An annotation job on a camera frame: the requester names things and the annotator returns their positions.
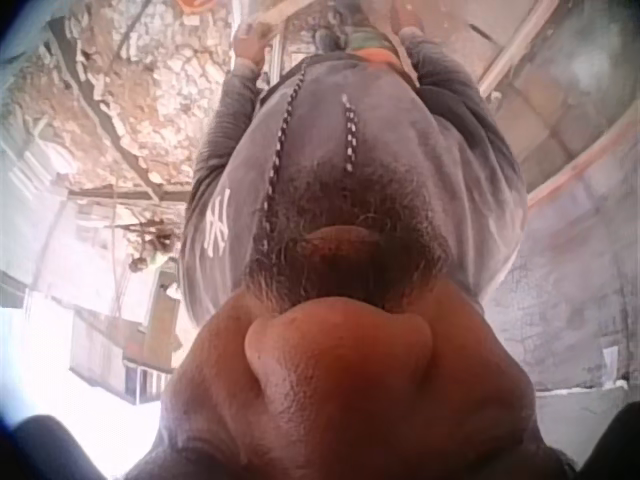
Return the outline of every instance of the man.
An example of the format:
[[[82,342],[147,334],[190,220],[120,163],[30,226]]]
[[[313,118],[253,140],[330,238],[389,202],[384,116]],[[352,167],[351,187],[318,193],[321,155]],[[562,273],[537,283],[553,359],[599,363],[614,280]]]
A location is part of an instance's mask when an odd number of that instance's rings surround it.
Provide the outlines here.
[[[419,87],[357,2],[338,8],[347,51],[260,100],[268,32],[234,40],[181,252],[201,331],[127,478],[567,478],[481,307],[522,235],[518,166],[405,0]]]
[[[173,255],[176,246],[176,235],[171,228],[158,227],[149,239],[146,239],[143,231],[142,237],[140,255],[129,262],[129,270],[133,273],[139,273],[148,268],[160,268]]]

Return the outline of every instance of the debris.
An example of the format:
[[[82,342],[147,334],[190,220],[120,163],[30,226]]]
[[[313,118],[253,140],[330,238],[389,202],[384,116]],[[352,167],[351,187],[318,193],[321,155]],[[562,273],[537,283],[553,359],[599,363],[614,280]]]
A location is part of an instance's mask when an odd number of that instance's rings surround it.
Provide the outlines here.
[[[51,63],[52,57],[51,57],[51,54],[49,53],[49,50],[47,50],[47,47],[45,47],[44,44],[41,44],[38,47],[38,53],[40,54],[40,58],[42,58],[42,61],[44,62],[44,64],[49,66],[49,64]]]
[[[167,62],[167,65],[169,65],[169,67],[171,67],[171,70],[173,70],[174,72],[178,73],[180,70],[182,70],[182,66],[184,65],[184,57],[180,56],[176,56],[173,57],[171,59],[169,59],[169,61]]]
[[[124,126],[124,122],[120,118],[111,112],[111,120],[113,121],[113,127],[116,129],[116,133],[120,137],[124,137],[127,134],[127,128]]]
[[[190,27],[200,26],[200,15],[183,15],[182,21]]]
[[[82,34],[82,26],[75,17],[71,17],[69,19],[69,31],[71,32],[73,38],[76,39],[80,38],[80,35]]]
[[[87,80],[87,74],[84,70],[84,65],[81,62],[76,62],[76,70],[78,71],[78,76],[80,77],[80,81],[84,82]]]
[[[226,74],[220,65],[217,65],[213,62],[208,62],[204,66],[204,70],[210,82],[220,84],[224,82]]]
[[[99,73],[93,75],[91,72],[87,74],[89,81],[93,84],[93,99],[100,100],[104,95],[104,75]]]
[[[158,184],[158,185],[163,185],[164,184],[164,180],[162,179],[162,177],[157,172],[150,172],[149,173],[149,180],[151,180],[153,183]]]
[[[134,155],[141,157],[142,153],[140,152],[140,145],[131,138],[131,136],[125,133],[120,139],[120,145],[129,150]]]

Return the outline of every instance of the wooden beam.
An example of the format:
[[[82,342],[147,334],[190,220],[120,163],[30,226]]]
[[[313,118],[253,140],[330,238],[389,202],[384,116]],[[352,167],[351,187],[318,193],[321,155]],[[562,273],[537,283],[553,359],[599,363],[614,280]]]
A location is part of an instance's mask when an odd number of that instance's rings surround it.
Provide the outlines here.
[[[174,203],[185,204],[189,201],[191,190],[160,191],[158,199],[151,198],[149,192],[142,189],[122,190],[114,194],[113,188],[92,188],[88,190],[70,190],[70,200],[100,200],[103,202],[127,203]]]
[[[284,0],[271,10],[257,13],[252,17],[252,22],[263,22],[271,25],[280,25],[294,13],[311,5],[316,0]]]
[[[558,6],[559,0],[538,0],[527,19],[520,25],[498,58],[491,64],[480,80],[480,94],[487,97],[500,80],[514,67],[526,53],[529,44],[542,29]]]
[[[529,194],[529,209],[552,198],[594,163],[606,158],[634,136],[640,136],[640,100],[582,154]]]

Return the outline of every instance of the concrete wall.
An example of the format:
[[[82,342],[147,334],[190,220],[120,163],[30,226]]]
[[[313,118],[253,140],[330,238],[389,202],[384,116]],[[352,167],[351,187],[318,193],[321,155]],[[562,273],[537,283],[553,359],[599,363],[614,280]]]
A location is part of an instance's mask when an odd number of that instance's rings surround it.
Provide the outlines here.
[[[529,213],[519,256],[486,316],[538,390],[638,382],[640,135]]]
[[[93,379],[108,391],[124,394],[122,349],[77,317],[73,321],[69,366],[81,378]]]

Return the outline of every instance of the beard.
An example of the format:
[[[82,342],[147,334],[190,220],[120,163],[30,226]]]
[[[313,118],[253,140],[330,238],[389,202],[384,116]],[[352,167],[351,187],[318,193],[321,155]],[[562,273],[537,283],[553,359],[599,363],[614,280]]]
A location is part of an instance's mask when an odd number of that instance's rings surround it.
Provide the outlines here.
[[[447,265],[424,191],[387,169],[356,172],[289,172],[267,199],[246,283],[279,312],[324,297],[391,310]]]

